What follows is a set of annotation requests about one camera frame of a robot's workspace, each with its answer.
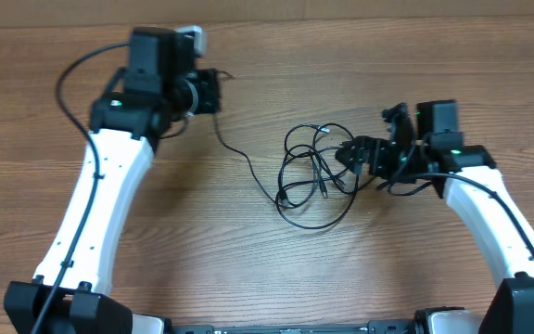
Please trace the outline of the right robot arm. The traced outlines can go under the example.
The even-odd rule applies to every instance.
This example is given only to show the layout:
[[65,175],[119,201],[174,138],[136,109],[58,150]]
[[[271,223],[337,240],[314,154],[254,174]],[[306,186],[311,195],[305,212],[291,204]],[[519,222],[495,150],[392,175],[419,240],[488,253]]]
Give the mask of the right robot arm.
[[356,136],[337,160],[354,174],[362,167],[396,184],[431,186],[464,222],[489,266],[496,293],[485,314],[462,307],[432,307],[411,320],[371,321],[369,333],[534,333],[534,230],[517,208],[495,160],[481,145],[468,146],[454,100],[385,109],[387,139]]

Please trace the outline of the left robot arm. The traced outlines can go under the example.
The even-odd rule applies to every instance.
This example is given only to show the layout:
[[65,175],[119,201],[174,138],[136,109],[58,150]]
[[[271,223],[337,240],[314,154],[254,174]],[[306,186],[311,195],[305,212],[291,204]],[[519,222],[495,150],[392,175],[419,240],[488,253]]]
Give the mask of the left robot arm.
[[135,193],[175,122],[220,109],[215,69],[196,63],[198,26],[136,27],[118,68],[80,126],[83,165],[57,235],[30,282],[13,281],[4,308],[19,333],[169,333],[110,296],[120,237]]

